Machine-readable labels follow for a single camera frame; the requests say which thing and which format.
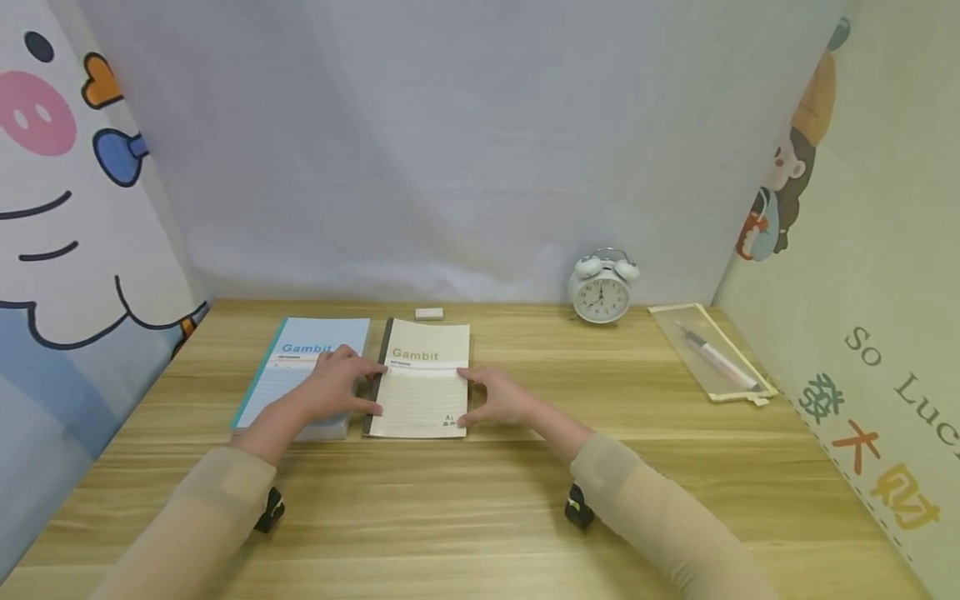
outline transparent pencil case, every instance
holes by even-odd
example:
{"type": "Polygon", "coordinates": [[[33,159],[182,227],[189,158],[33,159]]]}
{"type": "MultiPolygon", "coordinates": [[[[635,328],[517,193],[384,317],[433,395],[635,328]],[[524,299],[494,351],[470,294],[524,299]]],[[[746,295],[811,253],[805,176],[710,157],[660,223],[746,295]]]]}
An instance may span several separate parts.
{"type": "Polygon", "coordinates": [[[650,314],[713,402],[769,403],[777,389],[717,326],[702,304],[653,306],[650,314]]]}

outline blue notebook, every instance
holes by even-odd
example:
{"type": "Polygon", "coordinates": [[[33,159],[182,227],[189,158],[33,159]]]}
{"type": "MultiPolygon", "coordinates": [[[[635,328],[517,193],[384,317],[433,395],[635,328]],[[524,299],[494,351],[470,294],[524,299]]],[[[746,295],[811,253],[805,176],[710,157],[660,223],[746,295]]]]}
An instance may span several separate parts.
{"type": "MultiPolygon", "coordinates": [[[[233,417],[233,431],[249,427],[268,404],[301,384],[321,352],[346,344],[362,354],[369,329],[370,319],[284,319],[233,417]]],[[[342,440],[347,436],[349,418],[349,414],[339,415],[310,423],[296,441],[342,440]]]]}

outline beige sleeve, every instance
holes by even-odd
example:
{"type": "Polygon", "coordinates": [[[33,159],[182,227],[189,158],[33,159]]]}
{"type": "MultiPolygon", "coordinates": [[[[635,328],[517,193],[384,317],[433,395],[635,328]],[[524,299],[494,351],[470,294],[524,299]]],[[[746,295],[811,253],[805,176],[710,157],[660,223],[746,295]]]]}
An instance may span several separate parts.
{"type": "Polygon", "coordinates": [[[208,452],[90,595],[196,598],[263,514],[276,468],[232,447],[208,452]]]}
{"type": "Polygon", "coordinates": [[[570,466],[587,505],[687,600],[776,600],[753,555],[683,488],[594,434],[570,466]]]}

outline stack of notebooks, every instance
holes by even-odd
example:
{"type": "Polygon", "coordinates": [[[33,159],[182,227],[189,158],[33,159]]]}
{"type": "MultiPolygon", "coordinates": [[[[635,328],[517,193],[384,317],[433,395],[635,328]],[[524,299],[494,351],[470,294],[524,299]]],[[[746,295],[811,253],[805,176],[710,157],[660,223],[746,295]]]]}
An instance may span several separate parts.
{"type": "MultiPolygon", "coordinates": [[[[369,319],[284,320],[233,420],[239,433],[271,402],[313,371],[321,352],[341,344],[363,354],[369,319]]],[[[457,419],[467,411],[467,382],[457,368],[469,365],[469,325],[419,324],[389,319],[379,351],[388,370],[372,384],[371,400],[383,406],[380,417],[366,416],[363,434],[379,438],[462,438],[457,419]]],[[[298,442],[342,440],[350,415],[307,425],[298,442]]]]}

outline clock face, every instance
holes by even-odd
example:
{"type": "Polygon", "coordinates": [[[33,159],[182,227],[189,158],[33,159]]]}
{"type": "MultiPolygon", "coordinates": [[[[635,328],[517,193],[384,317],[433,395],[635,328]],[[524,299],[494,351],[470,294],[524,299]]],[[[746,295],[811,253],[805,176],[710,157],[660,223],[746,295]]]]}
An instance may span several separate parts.
{"type": "Polygon", "coordinates": [[[577,314],[592,323],[608,323],[619,319],[630,307],[627,287],[616,279],[595,279],[580,288],[573,307],[577,314]]]}

